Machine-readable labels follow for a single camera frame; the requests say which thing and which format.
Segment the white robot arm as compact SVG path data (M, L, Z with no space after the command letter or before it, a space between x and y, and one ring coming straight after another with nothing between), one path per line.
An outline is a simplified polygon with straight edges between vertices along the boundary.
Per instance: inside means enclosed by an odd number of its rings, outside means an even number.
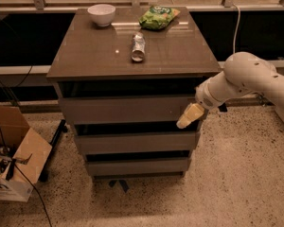
M196 87L196 102L187 105L176 125L184 129L201 118L206 110L253 92L263 95L284 112L284 76L272 63L251 53L234 53L219 74Z

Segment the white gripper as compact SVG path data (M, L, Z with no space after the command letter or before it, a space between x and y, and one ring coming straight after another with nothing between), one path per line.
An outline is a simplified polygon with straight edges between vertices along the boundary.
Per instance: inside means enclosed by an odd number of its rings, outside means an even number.
M209 91L210 79L196 87L195 100L197 103L190 103L178 119L176 126L184 129L195 120L204 115L204 109L211 110L218 108L222 103L214 98Z

